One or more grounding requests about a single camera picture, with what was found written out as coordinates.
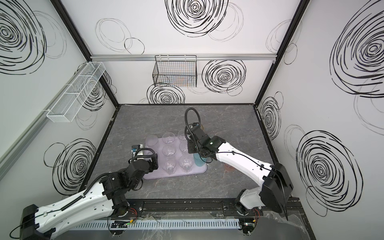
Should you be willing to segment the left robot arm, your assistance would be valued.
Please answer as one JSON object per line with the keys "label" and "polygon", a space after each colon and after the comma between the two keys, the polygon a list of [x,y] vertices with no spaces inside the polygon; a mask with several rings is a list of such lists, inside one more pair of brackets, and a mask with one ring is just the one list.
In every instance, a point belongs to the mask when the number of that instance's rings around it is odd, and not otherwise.
{"label": "left robot arm", "polygon": [[64,200],[23,209],[21,240],[52,240],[84,223],[106,217],[123,217],[132,209],[125,194],[137,187],[145,174],[158,169],[158,155],[134,157],[129,166],[97,177],[91,186]]}

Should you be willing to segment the clear glass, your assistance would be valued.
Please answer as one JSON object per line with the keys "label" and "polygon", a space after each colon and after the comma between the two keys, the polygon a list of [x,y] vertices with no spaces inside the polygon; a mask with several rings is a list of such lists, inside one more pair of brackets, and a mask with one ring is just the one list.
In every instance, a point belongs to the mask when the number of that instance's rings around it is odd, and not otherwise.
{"label": "clear glass", "polygon": [[176,135],[171,132],[164,133],[162,136],[162,141],[166,145],[174,144],[176,140]]}
{"label": "clear glass", "polygon": [[156,135],[150,135],[146,137],[145,143],[146,143],[146,147],[152,148],[158,145],[159,139]]}
{"label": "clear glass", "polygon": [[169,144],[169,145],[165,145],[162,149],[162,153],[165,157],[171,157],[173,155],[175,155],[175,153],[177,152],[177,149],[174,145],[172,144]]}
{"label": "clear glass", "polygon": [[182,152],[182,154],[188,154],[189,153],[188,141],[187,140],[181,141],[179,148],[180,148],[180,151]]}
{"label": "clear glass", "polygon": [[182,155],[179,158],[179,165],[183,172],[189,173],[194,165],[194,160],[190,155]]}

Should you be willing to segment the teal plastic cup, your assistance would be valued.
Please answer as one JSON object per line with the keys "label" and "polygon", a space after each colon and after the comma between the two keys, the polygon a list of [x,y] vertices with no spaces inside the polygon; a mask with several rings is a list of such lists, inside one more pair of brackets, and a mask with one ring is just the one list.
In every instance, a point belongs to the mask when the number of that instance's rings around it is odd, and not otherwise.
{"label": "teal plastic cup", "polygon": [[195,165],[197,167],[202,167],[205,165],[205,162],[202,160],[202,158],[200,157],[200,155],[198,153],[194,154],[194,161],[195,161]]}

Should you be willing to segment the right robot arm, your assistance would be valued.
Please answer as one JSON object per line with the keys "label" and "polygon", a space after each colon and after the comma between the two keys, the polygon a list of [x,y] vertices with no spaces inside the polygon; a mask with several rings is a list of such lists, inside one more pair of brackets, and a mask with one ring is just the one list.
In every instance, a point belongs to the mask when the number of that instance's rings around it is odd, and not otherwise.
{"label": "right robot arm", "polygon": [[185,134],[189,141],[189,152],[227,164],[258,185],[251,190],[242,190],[237,196],[235,208],[241,215],[259,207],[267,207],[276,213],[286,213],[287,202],[294,186],[282,164],[262,162],[236,149],[223,138],[211,138],[199,124],[187,125]]}

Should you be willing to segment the lilac plastic tray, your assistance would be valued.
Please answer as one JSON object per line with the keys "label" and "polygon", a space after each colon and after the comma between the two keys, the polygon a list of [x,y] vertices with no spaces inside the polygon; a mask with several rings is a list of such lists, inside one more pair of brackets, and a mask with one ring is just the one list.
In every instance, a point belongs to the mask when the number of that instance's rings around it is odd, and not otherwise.
{"label": "lilac plastic tray", "polygon": [[146,174],[144,176],[145,180],[202,174],[207,170],[207,164],[206,163],[202,167],[197,167],[195,165],[195,161],[194,161],[194,165],[193,165],[192,170],[189,173],[183,172],[180,165],[179,165],[179,158],[182,155],[190,155],[194,160],[194,155],[189,154],[189,153],[188,154],[182,154],[182,152],[180,151],[180,148],[179,148],[181,141],[178,139],[178,137],[176,137],[175,143],[172,145],[174,145],[176,147],[177,152],[175,153],[175,155],[173,155],[171,157],[165,157],[162,153],[162,149],[166,144],[163,143],[162,138],[158,138],[158,139],[159,139],[158,145],[155,147],[152,147],[151,149],[153,149],[158,154],[159,167],[157,170],[154,170],[153,172]]}

